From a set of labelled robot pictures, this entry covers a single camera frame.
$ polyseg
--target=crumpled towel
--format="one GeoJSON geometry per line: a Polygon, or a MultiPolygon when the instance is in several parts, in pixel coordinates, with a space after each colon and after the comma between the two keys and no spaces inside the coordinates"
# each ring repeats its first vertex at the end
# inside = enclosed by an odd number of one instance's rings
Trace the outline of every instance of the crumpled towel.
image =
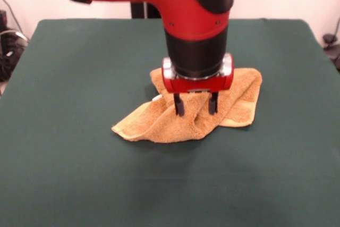
{"type": "Polygon", "coordinates": [[[261,73],[253,68],[234,70],[230,90],[221,91],[218,97],[218,113],[210,115],[210,93],[181,94],[185,115],[175,114],[173,94],[167,92],[162,70],[151,71],[151,80],[161,96],[142,104],[112,130],[128,141],[149,140],[156,143],[172,143],[199,140],[217,126],[245,127],[252,124],[260,87],[261,73]]]}

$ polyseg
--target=white wall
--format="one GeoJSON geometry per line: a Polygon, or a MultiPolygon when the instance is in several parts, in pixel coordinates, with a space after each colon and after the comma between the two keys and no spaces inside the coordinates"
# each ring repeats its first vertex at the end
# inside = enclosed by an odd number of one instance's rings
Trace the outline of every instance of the white wall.
{"type": "MultiPolygon", "coordinates": [[[[90,6],[69,0],[8,0],[24,32],[31,36],[41,19],[127,18],[129,3],[95,3],[90,6]]],[[[232,18],[304,19],[317,40],[333,32],[340,16],[340,0],[235,0],[232,18]]]]}

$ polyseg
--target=towel fold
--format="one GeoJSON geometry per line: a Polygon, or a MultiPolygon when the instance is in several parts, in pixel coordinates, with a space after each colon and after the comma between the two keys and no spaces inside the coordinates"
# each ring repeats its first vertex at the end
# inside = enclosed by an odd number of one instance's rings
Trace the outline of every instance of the towel fold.
{"type": "Polygon", "coordinates": [[[123,139],[156,143],[199,140],[217,126],[239,128],[253,123],[262,84],[258,70],[235,69],[230,90],[219,93],[218,113],[215,115],[208,111],[210,93],[181,94],[185,107],[183,117],[175,114],[173,94],[167,92],[161,72],[156,69],[150,73],[161,96],[142,104],[112,127],[123,139]]]}

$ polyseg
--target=black cable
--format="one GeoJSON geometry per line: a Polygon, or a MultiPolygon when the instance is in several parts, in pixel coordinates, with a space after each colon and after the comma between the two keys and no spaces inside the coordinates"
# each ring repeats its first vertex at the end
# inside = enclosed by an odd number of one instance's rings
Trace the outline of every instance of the black cable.
{"type": "Polygon", "coordinates": [[[336,36],[336,34],[338,34],[339,26],[340,26],[340,18],[339,18],[338,23],[336,25],[336,29],[335,29],[335,33],[334,33],[335,36],[336,36]]]}
{"type": "Polygon", "coordinates": [[[7,5],[8,9],[10,9],[10,12],[11,12],[11,14],[13,16],[13,19],[14,19],[16,25],[18,26],[20,32],[22,33],[22,28],[21,28],[20,24],[18,23],[18,20],[16,19],[15,15],[14,15],[14,12],[13,12],[13,10],[11,8],[11,5],[6,0],[2,0],[2,1],[7,5]]]}

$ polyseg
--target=table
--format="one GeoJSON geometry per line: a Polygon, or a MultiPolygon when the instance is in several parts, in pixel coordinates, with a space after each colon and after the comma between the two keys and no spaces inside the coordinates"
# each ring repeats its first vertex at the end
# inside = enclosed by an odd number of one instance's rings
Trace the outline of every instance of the table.
{"type": "Polygon", "coordinates": [[[301,20],[232,20],[256,119],[180,144],[111,126],[156,96],[160,20],[41,21],[0,100],[0,226],[340,226],[340,78],[301,20]]]}

